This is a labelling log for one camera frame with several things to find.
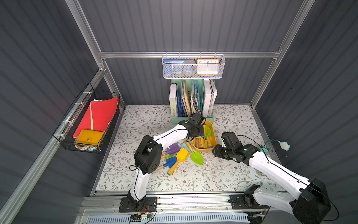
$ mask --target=black cable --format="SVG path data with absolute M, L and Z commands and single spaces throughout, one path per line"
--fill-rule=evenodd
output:
M 164 138 L 164 137 L 166 137 L 166 136 L 170 135 L 171 133 L 176 132 L 176 131 L 179 131 L 179 130 L 186 130 L 186 128 L 181 128 L 181 129 L 176 129 L 176 130 L 173 130 L 173 131 L 169 132 L 168 134 L 164 135 L 164 136 L 163 136 L 163 137 L 161 137 L 161 138 Z
M 245 200 L 240 201 L 240 200 L 236 200 L 236 199 L 229 199 L 228 202 L 229 203 L 238 203 L 238 202 L 245 202 Z
M 135 183 L 134 183 L 134 195 L 135 195 L 135 197 L 137 198 L 137 200 L 139 201 L 139 198 L 137 197 L 137 194 L 135 193 L 135 185 L 137 184 L 138 176 L 139 176 L 139 172 L 138 172 L 138 174 L 137 174 L 137 177 L 135 178 Z
M 332 202 L 330 199 L 328 199 L 328 200 L 332 203 L 332 205 L 333 205 L 334 208 L 336 209 L 336 211 L 337 211 L 337 217 L 334 218 L 334 219 L 330 219 L 330 220 L 322 219 L 322 221 L 336 221 L 336 220 L 339 218 L 339 211 L 338 211 L 337 207 L 333 204 L 333 202 Z
M 247 137 L 247 136 L 245 136 L 245 135 L 237 135 L 237 136 L 244 136 L 244 137 L 246 137 L 246 138 L 248 138 L 248 139 L 254 141 L 253 139 L 251 139 L 251 138 L 249 138 L 249 137 Z M 255 142 L 255 143 L 256 143 L 258 146 L 260 146 L 260 148 L 261 148 L 262 151 L 263 151 L 263 148 L 261 147 L 261 145 L 259 145 L 257 142 Z M 279 167 L 278 165 L 276 165 L 276 164 L 274 164 L 274 163 L 271 163 L 271 161 L 270 161 L 270 160 L 268 159 L 268 157 L 266 156 L 266 153 L 263 152 L 263 154 L 265 155 L 265 157 L 266 157 L 268 163 L 270 163 L 270 164 L 272 164 L 272 165 L 278 167 L 279 169 L 281 169 L 282 171 L 284 171 L 285 173 L 287 173 L 288 175 L 290 175 L 291 177 L 293 177 L 294 179 L 296 179 L 298 182 L 303 183 L 303 184 L 306 185 L 307 187 L 309 187 L 309 188 L 311 188 L 311 189 L 317 191 L 318 193 L 320 193 L 321 195 L 323 195 L 324 197 L 326 197 L 326 198 L 329 200 L 330 203 L 332 203 L 332 205 L 334 206 L 334 208 L 335 208 L 336 211 L 337 211 L 337 217 L 334 218 L 334 219 L 332 219 L 332 220 L 325 220 L 325 219 L 323 219 L 323 221 L 335 221 L 335 220 L 337 220 L 337 219 L 339 218 L 339 211 L 338 211 L 336 205 L 334 205 L 334 203 L 329 199 L 328 196 L 324 195 L 322 192 L 320 192 L 320 191 L 314 189 L 313 187 L 309 186 L 308 184 L 306 184 L 306 183 L 300 181 L 299 179 L 297 179 L 296 177 L 292 176 L 290 173 L 288 173 L 286 170 L 282 169 L 282 168 Z
M 147 160 L 145 160 L 145 161 L 144 161 L 141 165 L 139 165 L 139 166 L 130 165 L 130 166 L 129 166 L 129 170 L 130 170 L 130 171 L 135 171 L 135 170 L 139 169 L 146 161 L 147 161 Z

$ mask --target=vent grille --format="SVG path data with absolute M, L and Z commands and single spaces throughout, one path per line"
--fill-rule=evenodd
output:
M 130 215 L 91 215 L 87 224 L 129 223 Z M 142 219 L 140 223 L 146 223 L 150 219 Z M 247 214 L 225 212 L 225 213 L 184 213 L 184 214 L 156 214 L 151 223 L 250 223 Z

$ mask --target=yellow toy shovel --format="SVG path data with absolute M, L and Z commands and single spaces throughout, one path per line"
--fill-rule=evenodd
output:
M 176 154 L 176 159 L 178 161 L 170 168 L 168 175 L 172 175 L 179 162 L 184 162 L 189 156 L 189 154 L 190 153 L 186 149 L 181 148 L 180 151 Z

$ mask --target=yellow wallet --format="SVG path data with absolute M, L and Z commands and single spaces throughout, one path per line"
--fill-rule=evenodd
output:
M 76 143 L 98 145 L 98 142 L 101 140 L 102 136 L 103 132 L 82 129 L 76 140 Z

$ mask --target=floral tablecloth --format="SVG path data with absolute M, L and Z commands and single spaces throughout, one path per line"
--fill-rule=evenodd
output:
M 221 143 L 220 136 L 224 131 L 243 134 L 259 144 L 263 143 L 249 106 L 217 105 L 214 113 L 213 125 L 218 143 Z M 130 190 L 135 171 L 130 171 L 129 166 L 134 164 L 134 151 L 143 136 L 158 135 L 173 127 L 168 105 L 126 106 L 96 190 Z M 245 137 L 239 139 L 244 145 L 252 143 Z M 155 171 L 150 176 L 147 191 L 244 191 L 252 184 L 284 191 L 266 175 L 244 163 L 220 159 L 211 152 L 202 155 L 202 166 L 195 164 L 189 156 L 185 162 L 179 163 L 171 176 L 167 175 L 168 168 Z

